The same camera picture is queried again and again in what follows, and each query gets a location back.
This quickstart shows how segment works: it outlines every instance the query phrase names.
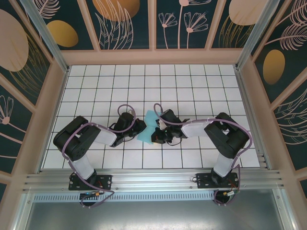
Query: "blue cloth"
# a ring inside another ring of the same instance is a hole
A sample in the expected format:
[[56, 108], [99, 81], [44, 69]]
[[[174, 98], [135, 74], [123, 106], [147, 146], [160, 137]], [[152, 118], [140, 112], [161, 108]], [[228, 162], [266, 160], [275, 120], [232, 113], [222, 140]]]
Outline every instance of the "blue cloth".
[[148, 144], [153, 144], [152, 143], [152, 134], [155, 131], [155, 128], [158, 127], [156, 120], [158, 119], [157, 115], [155, 114], [154, 111], [152, 110], [148, 110], [146, 113], [146, 116], [144, 118], [144, 122], [147, 125], [146, 129], [144, 129], [143, 132], [141, 132], [138, 137], [137, 140], [146, 142]]

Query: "purple cable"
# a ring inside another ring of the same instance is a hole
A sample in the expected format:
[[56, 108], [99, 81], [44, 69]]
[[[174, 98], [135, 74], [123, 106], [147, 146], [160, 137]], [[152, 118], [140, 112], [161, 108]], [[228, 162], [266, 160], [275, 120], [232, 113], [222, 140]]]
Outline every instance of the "purple cable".
[[110, 195], [108, 195], [108, 196], [107, 196], [105, 199], [103, 199], [102, 201], [99, 201], [98, 203], [95, 203], [95, 204], [93, 204], [93, 205], [91, 205], [91, 206], [85, 206], [85, 205], [83, 204], [83, 200], [86, 198], [86, 197], [84, 197], [84, 198], [81, 200], [81, 204], [82, 204], [83, 208], [84, 208], [84, 207], [87, 207], [87, 208], [97, 207], [98, 205], [102, 204], [104, 201], [106, 201], [107, 199], [109, 199], [115, 192], [112, 191], [112, 190], [106, 190], [106, 189], [102, 189], [102, 188], [98, 188], [98, 187], [96, 187], [96, 186], [93, 186], [93, 185], [91, 185], [90, 183], [88, 183], [85, 179], [83, 179], [83, 178], [81, 177], [81, 175], [77, 172], [77, 170], [75, 169], [75, 167], [73, 166], [73, 164], [71, 163], [69, 157], [67, 157], [67, 156], [65, 155], [65, 150], [66, 150], [66, 148], [67, 148], [69, 142], [73, 139], [73, 137], [74, 137], [80, 130], [82, 130], [83, 128], [85, 128], [86, 126], [97, 126], [97, 127], [99, 127], [99, 128], [109, 130], [109, 131], [111, 131], [111, 132], [113, 132], [113, 133], [123, 133], [123, 132], [128, 131], [130, 128], [132, 128], [132, 126], [134, 125], [135, 120], [136, 120], [135, 110], [134, 110], [134, 108], [133, 108], [132, 106], [130, 106], [130, 105], [128, 105], [128, 104], [122, 104], [121, 106], [118, 107], [118, 114], [119, 114], [119, 109], [120, 109], [121, 107], [123, 107], [123, 106], [127, 106], [127, 107], [131, 108], [132, 113], [133, 113], [133, 117], [134, 117], [132, 124], [131, 124], [128, 128], [126, 128], [126, 129], [124, 129], [124, 130], [121, 130], [121, 131], [115, 131], [115, 130], [112, 130], [112, 129], [110, 129], [110, 128], [104, 127], [104, 126], [102, 126], [102, 125], [99, 125], [99, 124], [96, 124], [96, 123], [93, 123], [93, 122], [89, 122], [89, 123], [86, 123], [86, 124], [80, 126], [76, 131], [74, 131], [74, 133], [67, 139], [66, 143], [65, 143], [64, 146], [63, 146], [63, 149], [62, 149], [62, 156], [64, 157], [64, 159], [68, 160], [69, 166], [71, 167], [71, 169], [72, 169], [72, 170], [74, 171], [74, 173], [80, 178], [80, 180], [81, 180], [83, 183], [85, 183], [87, 186], [89, 186], [89, 187], [91, 187], [91, 188], [93, 188], [93, 189], [95, 189], [95, 190], [102, 191], [102, 192], [109, 192], [109, 193], [111, 193]]
[[[224, 119], [208, 118], [208, 119], [187, 121], [187, 122], [183, 122], [183, 123], [168, 122], [168, 121], [164, 120], [164, 119], [157, 113], [157, 111], [156, 111], [156, 109], [155, 109], [155, 107], [156, 107], [157, 105], [160, 107], [161, 113], [163, 113], [163, 108], [162, 108], [162, 106], [161, 106], [159, 103], [155, 103], [155, 104], [153, 105], [153, 106], [154, 106], [154, 107], [153, 107], [154, 113], [157, 115], [157, 117], [158, 117], [161, 121], [163, 121], [163, 122], [166, 123], [166, 124], [178, 126], [178, 125], [186, 125], [186, 124], [189, 124], [189, 123], [218, 121], [218, 122], [224, 122], [224, 123], [228, 123], [228, 124], [234, 125], [234, 126], [238, 127], [239, 129], [241, 129], [242, 131], [244, 131], [244, 132], [248, 135], [248, 137], [249, 137], [249, 145], [248, 145], [245, 149], [243, 149], [242, 151], [240, 151], [240, 152], [236, 155], [236, 157], [234, 158], [234, 162], [233, 162], [232, 165], [231, 165], [231, 168], [232, 168], [232, 169], [238, 168], [238, 174], [239, 174], [239, 176], [238, 176], [238, 177], [239, 177], [239, 178], [238, 178], [238, 179], [239, 179], [238, 189], [239, 189], [239, 188], [240, 188], [240, 183], [241, 183], [240, 165], [238, 164], [236, 167], [234, 167], [234, 164], [236, 163], [238, 157], [239, 157], [243, 152], [245, 152], [246, 150], [248, 150], [248, 149], [251, 147], [251, 145], [252, 145], [252, 143], [253, 143], [253, 139], [252, 139], [251, 134], [250, 134], [245, 128], [243, 128], [241, 125], [239, 125], [239, 124], [237, 124], [237, 123], [235, 123], [235, 122], [232, 122], [232, 121], [224, 120]], [[214, 203], [216, 203], [217, 205], [226, 205], [226, 204], [223, 204], [222, 202], [216, 200], [215, 197], [216, 197], [216, 194], [217, 194], [218, 191], [219, 191], [219, 190], [216, 190], [216, 191], [214, 192], [214, 195], [213, 195], [213, 201], [214, 201]], [[234, 198], [232, 198], [232, 200], [230, 200], [229, 202], [227, 202], [227, 204], [232, 203], [233, 200], [234, 200]]]
[[163, 122], [166, 123], [166, 124], [178, 126], [178, 125], [186, 125], [186, 124], [189, 124], [189, 123], [218, 121], [218, 122], [224, 122], [224, 123], [231, 124], [231, 125], [233, 125], [233, 126], [238, 127], [238, 128], [241, 129], [242, 131], [244, 131], [244, 132], [248, 135], [248, 138], [249, 138], [249, 145], [248, 145], [245, 149], [243, 149], [242, 151], [240, 151], [240, 152], [236, 155], [236, 157], [235, 157], [235, 159], [234, 159], [234, 162], [233, 162], [232, 165], [231, 165], [231, 168], [232, 168], [232, 169], [233, 169], [233, 167], [234, 167], [234, 165], [235, 165], [235, 163], [236, 163], [238, 157], [239, 157], [243, 152], [245, 152], [246, 150], [248, 150], [248, 149], [251, 147], [252, 143], [253, 143], [253, 138], [251, 137], [251, 134], [250, 134], [244, 127], [242, 127], [241, 125], [239, 125], [238, 123], [235, 123], [235, 122], [232, 122], [232, 121], [227, 121], [227, 120], [224, 120], [224, 119], [217, 119], [217, 118], [208, 118], [208, 119], [201, 119], [201, 120], [193, 120], [193, 121], [187, 121], [187, 122], [182, 122], [182, 123], [169, 122], [169, 121], [164, 120], [164, 119], [157, 113], [157, 111], [156, 111], [156, 109], [155, 109], [155, 107], [156, 107], [157, 105], [160, 107], [161, 113], [163, 113], [163, 108], [162, 108], [162, 106], [161, 106], [159, 103], [155, 103], [155, 104], [153, 105], [153, 106], [154, 106], [154, 107], [153, 107], [154, 113], [157, 115], [157, 117], [158, 117], [161, 121], [163, 121]]

